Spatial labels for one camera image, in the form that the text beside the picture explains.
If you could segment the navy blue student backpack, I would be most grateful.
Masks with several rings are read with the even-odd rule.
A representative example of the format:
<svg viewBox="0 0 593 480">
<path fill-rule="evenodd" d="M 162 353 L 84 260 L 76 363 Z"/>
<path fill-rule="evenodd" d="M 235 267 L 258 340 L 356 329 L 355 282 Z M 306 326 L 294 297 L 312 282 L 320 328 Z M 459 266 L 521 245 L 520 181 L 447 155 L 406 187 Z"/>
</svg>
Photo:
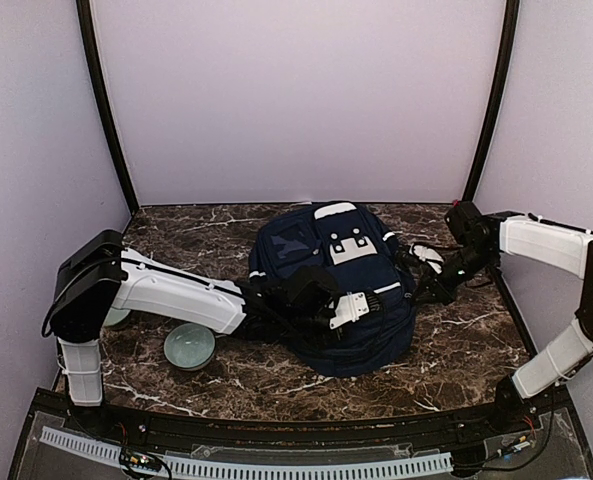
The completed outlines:
<svg viewBox="0 0 593 480">
<path fill-rule="evenodd" d="M 359 320 L 334 348 L 313 353 L 278 342 L 321 375 L 360 376 L 395 360 L 412 343 L 416 284 L 409 269 L 397 265 L 398 248 L 396 235 L 365 206 L 312 204 L 280 215 L 258 231 L 248 257 L 249 283 L 285 280 L 301 266 L 320 266 L 344 293 L 377 294 L 384 313 Z M 238 331 L 247 339 L 271 342 L 271 329 L 254 320 Z"/>
</svg>

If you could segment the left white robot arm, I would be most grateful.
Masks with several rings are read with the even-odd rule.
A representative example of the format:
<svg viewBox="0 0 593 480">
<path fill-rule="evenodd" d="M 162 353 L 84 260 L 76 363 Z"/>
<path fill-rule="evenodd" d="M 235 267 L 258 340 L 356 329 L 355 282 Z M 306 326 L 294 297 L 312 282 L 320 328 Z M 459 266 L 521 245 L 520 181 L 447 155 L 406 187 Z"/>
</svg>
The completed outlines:
<svg viewBox="0 0 593 480">
<path fill-rule="evenodd" d="M 117 427 L 116 412 L 103 403 L 99 338 L 107 319 L 139 311 L 226 335 L 257 320 L 317 353 L 348 325 L 383 310 L 376 294 L 344 293 L 321 267 L 267 284 L 210 279 L 155 262 L 124 246 L 120 232 L 104 230 L 60 265 L 41 334 L 58 341 L 79 421 L 107 436 Z"/>
</svg>

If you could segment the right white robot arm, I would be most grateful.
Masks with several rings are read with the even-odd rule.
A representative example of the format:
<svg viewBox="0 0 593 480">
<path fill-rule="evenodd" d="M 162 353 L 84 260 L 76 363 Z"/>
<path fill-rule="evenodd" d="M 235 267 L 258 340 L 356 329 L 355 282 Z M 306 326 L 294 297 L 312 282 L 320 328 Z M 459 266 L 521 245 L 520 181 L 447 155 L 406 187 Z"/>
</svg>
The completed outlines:
<svg viewBox="0 0 593 480">
<path fill-rule="evenodd" d="M 460 285 L 484 269 L 498 273 L 506 260 L 520 312 L 566 316 L 537 354 L 497 384 L 486 424 L 506 434 L 532 399 L 571 380 L 593 359 L 593 230 L 532 213 L 483 214 L 471 202 L 451 207 L 445 222 L 455 247 L 413 243 L 398 254 L 422 270 L 415 304 L 448 305 Z"/>
</svg>

